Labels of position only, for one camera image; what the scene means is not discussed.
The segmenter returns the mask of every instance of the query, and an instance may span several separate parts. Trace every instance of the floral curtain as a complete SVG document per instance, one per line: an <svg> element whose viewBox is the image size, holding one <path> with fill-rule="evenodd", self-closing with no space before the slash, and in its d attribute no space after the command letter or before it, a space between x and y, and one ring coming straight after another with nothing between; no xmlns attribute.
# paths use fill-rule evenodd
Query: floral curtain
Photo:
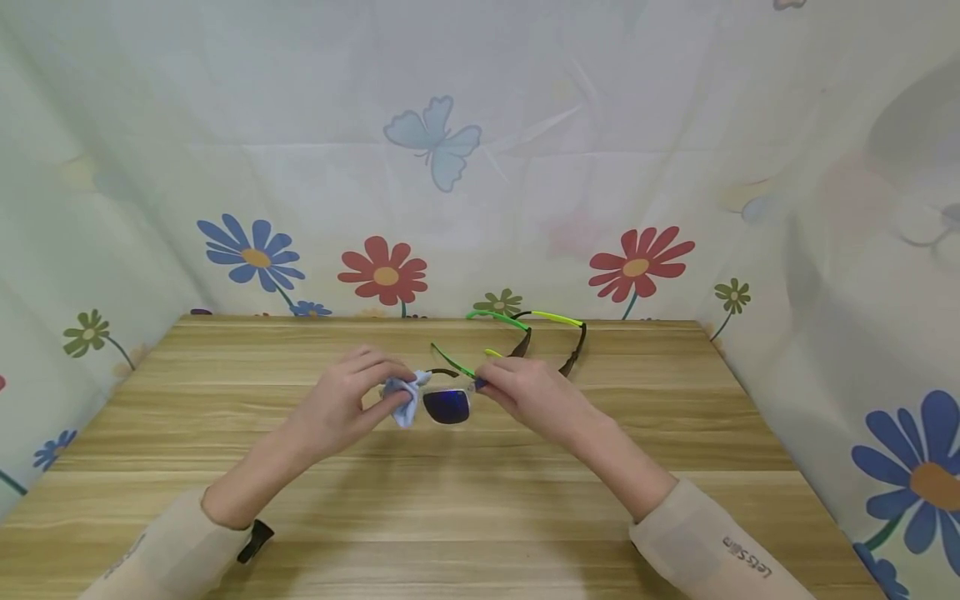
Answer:
<svg viewBox="0 0 960 600"><path fill-rule="evenodd" d="M888 596L955 587L958 11L0 6L0 515L184 313L697 319Z"/></svg>

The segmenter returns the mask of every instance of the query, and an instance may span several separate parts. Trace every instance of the wooden table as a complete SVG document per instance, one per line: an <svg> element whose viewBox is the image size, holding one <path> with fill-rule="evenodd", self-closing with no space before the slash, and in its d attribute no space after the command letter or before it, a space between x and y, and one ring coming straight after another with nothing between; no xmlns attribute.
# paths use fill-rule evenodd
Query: wooden table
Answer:
<svg viewBox="0 0 960 600"><path fill-rule="evenodd" d="M0 528L0 598L77 595L182 490L277 426L323 368L368 342L413 368L509 351L494 321L186 317ZM579 332L537 322L558 367ZM688 477L818 598L878 599L850 545L695 323L590 322L573 380ZM441 426L392 420L267 509L276 537L212 597L679 598L627 537L599 481L491 401Z"/></svg>

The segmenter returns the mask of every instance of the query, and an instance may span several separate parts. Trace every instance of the red flower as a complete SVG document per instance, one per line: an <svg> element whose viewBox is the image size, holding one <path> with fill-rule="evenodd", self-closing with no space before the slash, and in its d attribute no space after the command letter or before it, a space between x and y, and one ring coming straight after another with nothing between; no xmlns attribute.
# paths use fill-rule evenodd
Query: red flower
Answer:
<svg viewBox="0 0 960 600"><path fill-rule="evenodd" d="M373 298L379 295L381 304L393 306L397 299L409 304L416 299L414 292L426 291L426 282L418 281L426 277L423 272L426 262L419 258L403 262L410 255L409 244L397 244L391 253L387 240L375 235L367 238L364 248L370 258L357 252L344 252L343 255L344 264L357 273L337 275L346 283L367 281L356 289L357 296Z"/></svg>
<svg viewBox="0 0 960 600"><path fill-rule="evenodd" d="M625 257L606 252L595 254L590 260L590 266L610 271L590 278L590 285L608 284L597 296L605 298L613 292L613 301L622 302L630 296L631 289L634 289L641 298L650 298L657 291L657 285L650 276L681 276L686 271L685 264L665 263L693 250L694 243L683 242L668 249L667 246L677 238L678 233L680 228L672 227L664 229L663 233L657 236L655 228L647 228L637 239L636 229L631 229L620 237Z"/></svg>

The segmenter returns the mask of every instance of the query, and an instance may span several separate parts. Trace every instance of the cleaning cloth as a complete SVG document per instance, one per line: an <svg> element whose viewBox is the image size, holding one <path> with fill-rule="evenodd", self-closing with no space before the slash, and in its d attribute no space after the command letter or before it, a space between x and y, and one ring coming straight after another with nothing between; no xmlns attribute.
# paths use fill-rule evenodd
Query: cleaning cloth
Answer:
<svg viewBox="0 0 960 600"><path fill-rule="evenodd" d="M429 381L433 373L414 371L414 375L417 376L416 381L404 381L399 377L391 377L383 384L383 390L380 391L380 397L397 390L406 390L410 393L411 400L394 410L396 424L404 429L414 424L414 415L417 413L417 405L420 404L420 386Z"/></svg>

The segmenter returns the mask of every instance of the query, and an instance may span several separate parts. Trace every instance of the sleeve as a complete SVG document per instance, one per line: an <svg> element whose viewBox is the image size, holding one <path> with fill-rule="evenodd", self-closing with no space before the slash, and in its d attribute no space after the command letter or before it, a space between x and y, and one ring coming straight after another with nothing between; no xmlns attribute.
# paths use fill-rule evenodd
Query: sleeve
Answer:
<svg viewBox="0 0 960 600"><path fill-rule="evenodd" d="M720 505L686 480L631 528L630 539L692 600L814 600Z"/></svg>
<svg viewBox="0 0 960 600"><path fill-rule="evenodd" d="M140 534L80 600L197 600L220 579L251 539L251 528L234 531L210 521L192 490Z"/></svg>

